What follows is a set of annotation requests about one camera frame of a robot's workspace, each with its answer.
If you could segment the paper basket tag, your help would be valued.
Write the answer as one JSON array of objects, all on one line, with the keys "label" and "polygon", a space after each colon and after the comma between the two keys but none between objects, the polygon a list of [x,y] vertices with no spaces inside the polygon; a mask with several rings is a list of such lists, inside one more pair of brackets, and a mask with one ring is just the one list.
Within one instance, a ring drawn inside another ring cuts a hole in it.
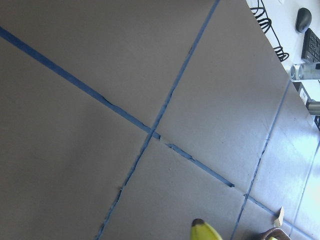
[{"label": "paper basket tag", "polygon": [[278,214],[276,215],[275,220],[273,221],[273,225],[274,225],[276,228],[280,228],[280,227],[283,225],[284,216],[285,216],[285,209],[284,209],[284,207],[282,206],[282,207],[280,208],[280,210],[278,211]]}]

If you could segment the brown wicker basket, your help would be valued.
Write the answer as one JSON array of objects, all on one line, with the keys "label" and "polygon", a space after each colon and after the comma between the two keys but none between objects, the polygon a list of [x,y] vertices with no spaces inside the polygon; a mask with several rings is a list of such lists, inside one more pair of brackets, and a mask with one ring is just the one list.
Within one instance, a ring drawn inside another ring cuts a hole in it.
[{"label": "brown wicker basket", "polygon": [[265,232],[259,233],[255,237],[254,240],[291,240],[291,238],[281,229],[278,227],[273,227]]}]

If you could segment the clear plastic bottle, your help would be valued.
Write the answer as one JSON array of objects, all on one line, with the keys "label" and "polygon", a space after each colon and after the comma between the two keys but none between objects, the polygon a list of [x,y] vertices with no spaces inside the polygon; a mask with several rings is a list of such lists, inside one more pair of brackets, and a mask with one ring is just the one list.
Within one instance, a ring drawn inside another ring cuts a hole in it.
[{"label": "clear plastic bottle", "polygon": [[300,80],[319,80],[320,63],[301,63],[293,64],[290,68],[290,76],[294,81]]}]

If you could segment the steel cup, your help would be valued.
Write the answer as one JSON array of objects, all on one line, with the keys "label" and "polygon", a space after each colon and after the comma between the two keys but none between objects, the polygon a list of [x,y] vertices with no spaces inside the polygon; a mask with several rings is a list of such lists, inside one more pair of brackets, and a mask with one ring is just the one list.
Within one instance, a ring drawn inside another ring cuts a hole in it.
[{"label": "steel cup", "polygon": [[310,101],[306,105],[308,112],[314,116],[320,116],[320,102],[319,101]]}]

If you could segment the black keyboard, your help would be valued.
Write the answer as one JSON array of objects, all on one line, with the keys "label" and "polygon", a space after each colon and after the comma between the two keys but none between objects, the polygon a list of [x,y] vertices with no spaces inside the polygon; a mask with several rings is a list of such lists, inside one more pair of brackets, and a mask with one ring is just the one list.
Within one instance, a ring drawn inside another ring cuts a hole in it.
[{"label": "black keyboard", "polygon": [[320,61],[320,38],[310,28],[304,33],[301,59],[306,63]]}]

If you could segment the black computer mouse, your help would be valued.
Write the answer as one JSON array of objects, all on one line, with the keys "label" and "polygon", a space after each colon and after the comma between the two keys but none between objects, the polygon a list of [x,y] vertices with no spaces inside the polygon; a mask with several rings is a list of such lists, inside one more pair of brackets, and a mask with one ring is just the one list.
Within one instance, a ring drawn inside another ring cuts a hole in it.
[{"label": "black computer mouse", "polygon": [[312,14],[309,9],[302,7],[298,9],[295,29],[297,32],[303,34],[307,31],[312,22]]}]

